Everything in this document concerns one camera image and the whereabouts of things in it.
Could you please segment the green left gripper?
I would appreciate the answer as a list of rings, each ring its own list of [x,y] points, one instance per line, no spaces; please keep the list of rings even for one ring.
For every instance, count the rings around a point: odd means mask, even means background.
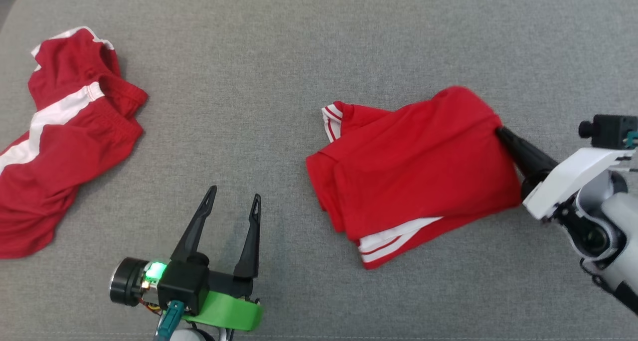
[[[233,275],[211,271],[187,262],[197,253],[201,232],[212,211],[217,186],[206,192],[177,243],[171,262],[125,258],[110,279],[113,303],[143,305],[160,316],[158,332],[173,332],[181,321],[229,331],[255,330],[264,310],[250,299],[253,278],[258,277],[262,201],[255,194],[249,212],[249,230]]]

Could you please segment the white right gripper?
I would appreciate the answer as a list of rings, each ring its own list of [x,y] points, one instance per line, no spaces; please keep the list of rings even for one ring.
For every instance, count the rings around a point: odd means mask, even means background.
[[[581,148],[558,164],[507,127],[497,128],[496,135],[523,175],[520,196],[536,220],[552,216],[573,195],[578,206],[602,204],[615,193],[611,168],[635,155],[634,150]]]

